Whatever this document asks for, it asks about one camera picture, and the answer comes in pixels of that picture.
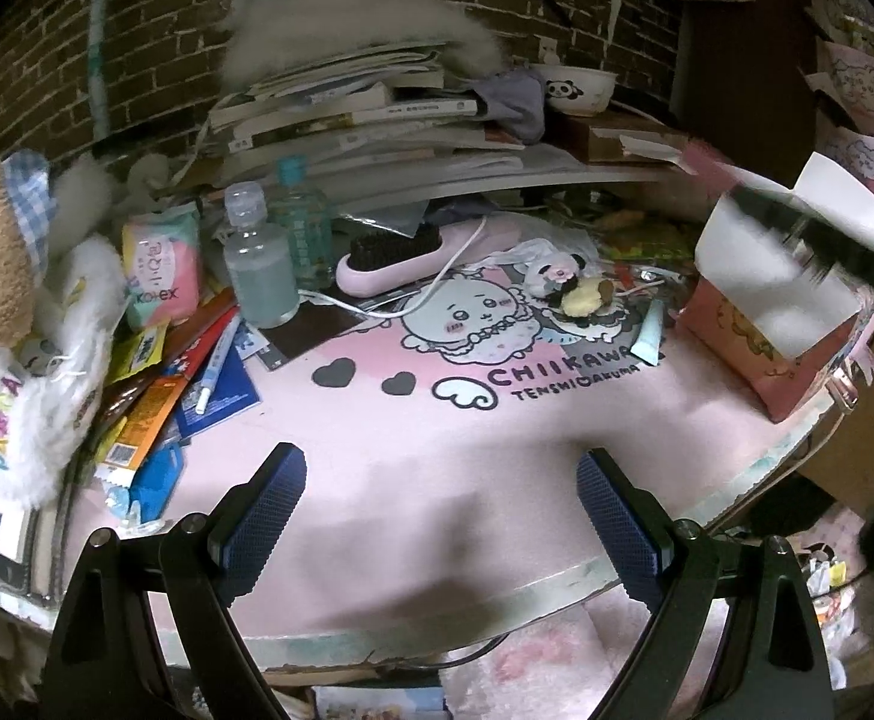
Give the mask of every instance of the clear bottle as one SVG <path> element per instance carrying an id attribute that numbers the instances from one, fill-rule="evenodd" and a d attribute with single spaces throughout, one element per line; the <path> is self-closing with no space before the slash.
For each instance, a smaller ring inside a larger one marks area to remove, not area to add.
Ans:
<path id="1" fill-rule="evenodd" d="M 267 222 L 267 202 L 256 181 L 232 184 L 224 194 L 234 232 L 224 244 L 224 262 L 240 313 L 257 327 L 277 327 L 300 306 L 287 233 Z"/>
<path id="2" fill-rule="evenodd" d="M 333 238 L 328 199 L 304 180 L 304 157 L 277 162 L 280 189 L 268 204 L 270 220 L 290 237 L 290 256 L 301 288 L 323 290 L 333 284 Z"/>

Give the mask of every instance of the charging cable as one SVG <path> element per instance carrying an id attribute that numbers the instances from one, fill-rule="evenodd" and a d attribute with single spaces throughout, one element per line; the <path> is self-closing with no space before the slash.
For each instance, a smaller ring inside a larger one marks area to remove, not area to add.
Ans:
<path id="1" fill-rule="evenodd" d="M 467 250 L 474 241 L 477 240 L 477 236 L 483 232 L 484 227 L 487 226 L 487 217 L 484 217 L 480 220 L 479 225 L 477 225 L 477 229 L 472 232 L 471 237 L 467 238 L 467 241 L 464 241 L 464 245 L 458 248 L 453 253 L 453 257 L 450 257 L 448 263 L 440 269 L 440 272 L 434 278 L 432 282 L 430 282 L 430 286 L 427 287 L 420 296 L 420 299 L 417 300 L 412 306 L 407 306 L 405 309 L 401 309 L 400 311 L 392 312 L 389 314 L 385 311 L 364 311 L 363 309 L 357 308 L 357 306 L 352 306 L 349 303 L 344 303 L 343 300 L 338 300 L 337 298 L 329 298 L 328 295 L 324 295 L 323 293 L 315 293 L 311 292 L 311 290 L 299 290 L 300 294 L 304 298 L 314 298 L 315 302 L 318 305 L 331 303 L 335 306 L 339 306 L 340 308 L 346 309 L 352 314 L 360 314 L 361 317 L 368 317 L 369 319 L 400 319 L 400 317 L 406 317 L 407 314 L 413 314 L 417 309 L 424 305 L 427 300 L 430 300 L 433 297 L 435 290 L 437 289 L 437 285 L 440 284 L 441 280 L 444 276 L 447 275 L 448 271 L 453 268 L 453 266 L 457 263 L 457 260 L 463 256 L 464 252 Z"/>

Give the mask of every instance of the cardboard box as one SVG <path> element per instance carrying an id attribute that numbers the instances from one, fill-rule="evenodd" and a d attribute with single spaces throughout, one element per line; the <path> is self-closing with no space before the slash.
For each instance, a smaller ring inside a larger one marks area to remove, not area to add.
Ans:
<path id="1" fill-rule="evenodd" d="M 581 162 L 594 164 L 652 161 L 624 154 L 621 135 L 666 143 L 681 149 L 688 140 L 687 135 L 677 130 L 630 113 L 604 111 L 595 116 L 582 117 L 546 111 L 544 142 L 565 149 Z"/>

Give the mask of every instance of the blue gripper pad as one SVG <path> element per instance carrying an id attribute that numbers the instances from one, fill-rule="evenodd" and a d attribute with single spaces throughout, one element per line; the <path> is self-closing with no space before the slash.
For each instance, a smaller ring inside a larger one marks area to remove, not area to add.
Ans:
<path id="1" fill-rule="evenodd" d="M 646 490 L 637 490 L 605 449 L 577 464 L 577 496 L 627 595 L 655 613 L 664 600 L 661 576 L 674 561 L 671 519 Z"/>
<path id="2" fill-rule="evenodd" d="M 228 490 L 213 509 L 206 542 L 210 560 L 222 572 L 214 587 L 226 607 L 253 590 L 306 481 L 304 452 L 280 443 L 251 480 Z"/>

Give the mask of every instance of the pink desk mat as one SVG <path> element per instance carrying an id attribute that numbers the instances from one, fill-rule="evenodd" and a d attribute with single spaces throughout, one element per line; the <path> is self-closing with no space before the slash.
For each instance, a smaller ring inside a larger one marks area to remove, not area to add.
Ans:
<path id="1" fill-rule="evenodd" d="M 559 326 L 502 271 L 455 278 L 405 320 L 362 325 L 270 373 L 261 405 L 195 437 L 165 517 L 209 512 L 277 442 L 307 488 L 255 591 L 232 616 L 262 667 L 360 664 L 512 630 L 613 581 L 575 493 L 605 446 L 673 517 L 714 519 L 828 407 L 774 425 L 701 343 L 666 333 L 659 367 L 630 357 L 634 305 Z M 85 490 L 66 544 L 114 525 Z M 184 660 L 165 598 L 168 661 Z"/>

